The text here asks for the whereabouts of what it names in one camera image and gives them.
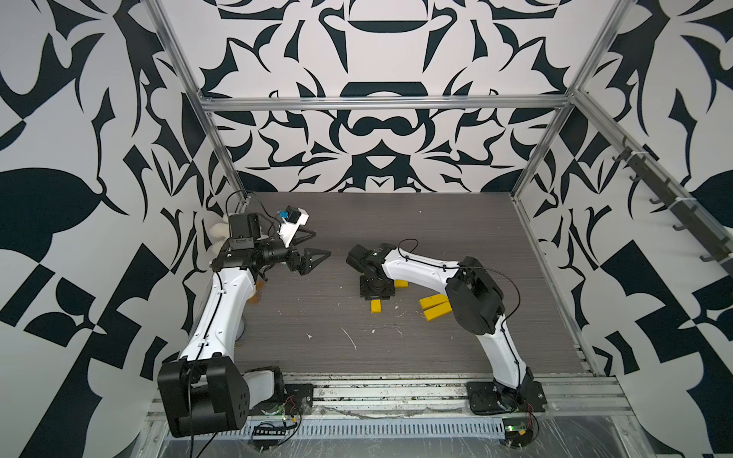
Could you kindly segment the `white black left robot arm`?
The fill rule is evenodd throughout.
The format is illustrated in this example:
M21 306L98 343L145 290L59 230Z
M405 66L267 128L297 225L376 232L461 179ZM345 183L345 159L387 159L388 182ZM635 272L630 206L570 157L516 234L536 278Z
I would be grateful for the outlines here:
M257 294L267 269L284 264L305 276L327 259L328 250L297 244L315 237L309 214L289 206L279 213L278 230L263 233L255 213L232 215L215 225L223 237L211 263L212 286L200 321L179 358L158 373L158 391L173 436L238 431L252 408L284 402L282 372L271 366L242 373L234 363L235 343L244 334L244 309Z

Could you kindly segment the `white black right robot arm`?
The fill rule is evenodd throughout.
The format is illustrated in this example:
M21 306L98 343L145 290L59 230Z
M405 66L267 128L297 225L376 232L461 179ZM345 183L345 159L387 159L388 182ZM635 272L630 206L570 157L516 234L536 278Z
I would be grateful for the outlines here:
M472 257L441 261L391 244L374 249L357 244L347 254L347 264L361 274L360 295L369 301L394 296L397 281L446 296L456 322L481 344L501 402L518 405L527 400L534 376L513 342L504 293L491 276L491 269Z

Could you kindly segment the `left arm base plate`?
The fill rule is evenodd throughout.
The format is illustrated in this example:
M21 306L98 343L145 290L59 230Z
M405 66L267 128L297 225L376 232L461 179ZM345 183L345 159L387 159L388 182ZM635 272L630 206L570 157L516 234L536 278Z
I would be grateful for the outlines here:
M279 389L269 400L251 408L251 415L300 416L311 412L315 385L288 384Z

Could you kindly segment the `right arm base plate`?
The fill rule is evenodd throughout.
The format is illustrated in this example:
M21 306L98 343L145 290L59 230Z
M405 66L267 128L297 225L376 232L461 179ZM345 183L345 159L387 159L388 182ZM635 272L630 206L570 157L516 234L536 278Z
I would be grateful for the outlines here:
M516 412L544 412L546 396L540 382L527 379L519 389L498 382L466 384L471 412L475 415L499 415Z

